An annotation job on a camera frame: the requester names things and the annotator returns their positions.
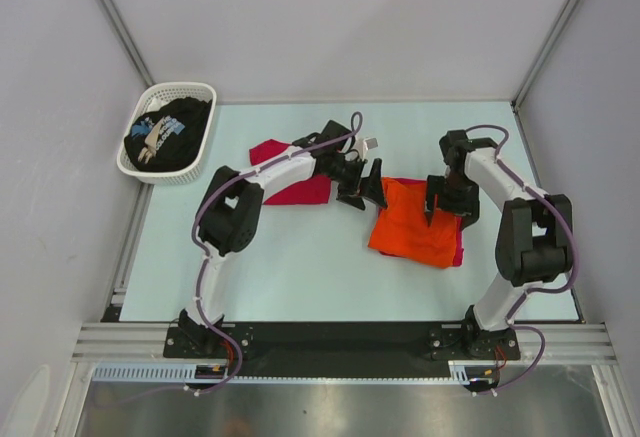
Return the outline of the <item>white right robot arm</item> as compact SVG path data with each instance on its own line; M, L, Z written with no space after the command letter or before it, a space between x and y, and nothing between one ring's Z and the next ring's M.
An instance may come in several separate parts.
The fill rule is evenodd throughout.
M497 275L469 307L460 331L461 350L473 359L488 359L514 340L514 318L529 296L549 294L549 283L559 275L574 275L572 204L563 194L552 195L526 183L506 164L503 145L489 137L472 138L466 130L451 130L439 147L446 171L427 179L427 222L434 223L437 213L446 212L466 229L479 220L481 193L501 213Z

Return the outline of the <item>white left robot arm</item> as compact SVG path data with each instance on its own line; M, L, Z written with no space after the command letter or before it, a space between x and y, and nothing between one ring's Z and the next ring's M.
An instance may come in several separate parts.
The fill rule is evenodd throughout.
M350 126L331 120L319 133L288 144L276 156L244 170L220 167L196 212L192 242L203 252L192 301L180 312L178 328L197 355L214 354L221 341L232 338L221 330L224 318L224 267L255 237L263 204L294 184L321 175L337 184L337 200L359 210L368 202L387 207L376 158L368 176L366 153L377 146L360 138L363 115L352 114Z

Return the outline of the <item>red polo shirt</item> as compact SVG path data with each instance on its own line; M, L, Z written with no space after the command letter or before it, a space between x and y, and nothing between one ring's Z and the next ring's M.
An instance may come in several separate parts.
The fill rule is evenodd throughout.
M266 140L249 150L251 165L263 163L285 151L289 145L277 140ZM268 198L266 206L324 205L329 202L331 180L324 175L315 175L297 182Z

